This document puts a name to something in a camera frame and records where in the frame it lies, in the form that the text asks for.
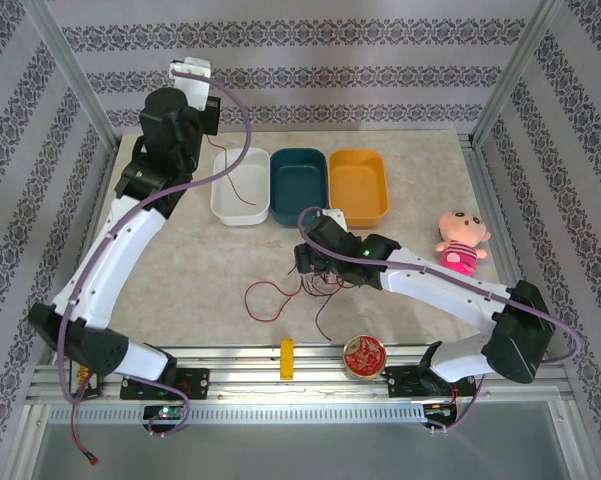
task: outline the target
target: beige table surface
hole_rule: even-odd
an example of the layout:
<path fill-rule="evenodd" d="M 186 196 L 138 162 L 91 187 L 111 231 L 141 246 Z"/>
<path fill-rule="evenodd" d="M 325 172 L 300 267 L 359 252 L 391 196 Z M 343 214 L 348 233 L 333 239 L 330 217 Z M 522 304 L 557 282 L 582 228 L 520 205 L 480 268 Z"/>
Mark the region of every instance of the beige table surface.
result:
<path fill-rule="evenodd" d="M 242 146 L 243 134 L 220 134 L 215 143 Z M 109 185 L 130 161 L 135 135 L 122 144 Z M 253 147 L 272 154 L 285 147 L 313 147 L 329 155 L 340 148 L 370 148 L 386 162 L 391 209 L 373 230 L 399 241 L 429 260 L 437 260 L 438 218 L 447 210 L 478 214 L 469 175 L 455 131 L 255 133 Z M 206 141 L 195 178 L 211 174 L 219 150 Z M 326 343 L 314 325 L 324 298 L 301 293 L 273 323 L 246 313 L 243 294 L 257 280 L 271 280 L 286 291 L 299 285 L 293 247 L 302 243 L 294 228 L 269 215 L 253 227 L 230 228 L 211 213 L 211 186 L 188 191 L 171 219 L 151 241 L 123 287 L 110 328 L 154 345 Z M 476 277 L 497 282 L 491 258 L 480 260 Z M 268 286 L 252 290 L 249 303 L 262 317 L 275 314 L 283 298 Z M 404 295 L 369 287 L 340 291 L 320 316 L 334 343 L 370 333 L 385 343 L 452 341 L 474 333 L 453 316 Z"/>

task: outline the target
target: striped wall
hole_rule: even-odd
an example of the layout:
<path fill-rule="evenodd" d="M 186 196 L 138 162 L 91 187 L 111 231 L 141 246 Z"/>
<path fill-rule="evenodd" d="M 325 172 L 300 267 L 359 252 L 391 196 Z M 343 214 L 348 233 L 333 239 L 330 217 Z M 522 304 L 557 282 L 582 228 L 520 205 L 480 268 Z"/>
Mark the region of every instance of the striped wall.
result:
<path fill-rule="evenodd" d="M 173 59 L 208 58 L 259 130 L 469 133 L 537 0 L 48 2 L 120 132 Z M 234 108 L 224 130 L 241 128 Z"/>
<path fill-rule="evenodd" d="M 42 353 L 25 316 L 76 268 L 106 153 L 20 3 L 0 0 L 0 474 Z"/>
<path fill-rule="evenodd" d="M 601 1 L 563 5 L 483 153 L 526 277 L 584 337 L 569 371 L 601 466 Z"/>

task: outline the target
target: pink stuffed toy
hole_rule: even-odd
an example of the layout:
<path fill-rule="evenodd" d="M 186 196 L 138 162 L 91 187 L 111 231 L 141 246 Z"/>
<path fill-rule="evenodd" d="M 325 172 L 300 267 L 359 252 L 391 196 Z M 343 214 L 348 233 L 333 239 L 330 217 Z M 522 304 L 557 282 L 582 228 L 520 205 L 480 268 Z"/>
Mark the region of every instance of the pink stuffed toy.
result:
<path fill-rule="evenodd" d="M 473 275 L 476 259 L 487 258 L 487 251 L 475 247 L 491 237 L 487 227 L 478 217 L 462 212 L 447 212 L 440 217 L 440 236 L 443 242 L 436 245 L 442 252 L 440 265 L 454 272 Z"/>

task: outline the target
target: white plastic bin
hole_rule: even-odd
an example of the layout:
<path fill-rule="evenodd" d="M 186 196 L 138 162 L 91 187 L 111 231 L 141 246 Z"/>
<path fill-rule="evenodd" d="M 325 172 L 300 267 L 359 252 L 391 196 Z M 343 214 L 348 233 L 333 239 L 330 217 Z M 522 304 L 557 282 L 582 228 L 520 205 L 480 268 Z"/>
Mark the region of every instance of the white plastic bin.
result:
<path fill-rule="evenodd" d="M 235 162 L 240 152 L 240 149 L 229 150 L 227 165 Z M 221 152 L 213 163 L 213 173 L 224 168 L 224 152 Z M 260 148 L 250 148 L 240 166 L 229 175 L 240 196 L 255 205 L 241 201 L 224 176 L 211 185 L 211 211 L 231 227 L 264 222 L 269 215 L 269 154 Z"/>

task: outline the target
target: red tin can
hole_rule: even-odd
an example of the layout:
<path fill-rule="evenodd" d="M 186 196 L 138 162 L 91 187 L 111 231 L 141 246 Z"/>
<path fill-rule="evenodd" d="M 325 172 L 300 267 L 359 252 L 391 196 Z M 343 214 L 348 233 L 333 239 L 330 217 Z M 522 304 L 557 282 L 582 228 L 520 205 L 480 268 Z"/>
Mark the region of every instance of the red tin can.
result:
<path fill-rule="evenodd" d="M 387 363 L 387 351 L 380 340 L 371 335 L 358 335 L 349 340 L 342 354 L 344 366 L 360 380 L 373 380 Z"/>

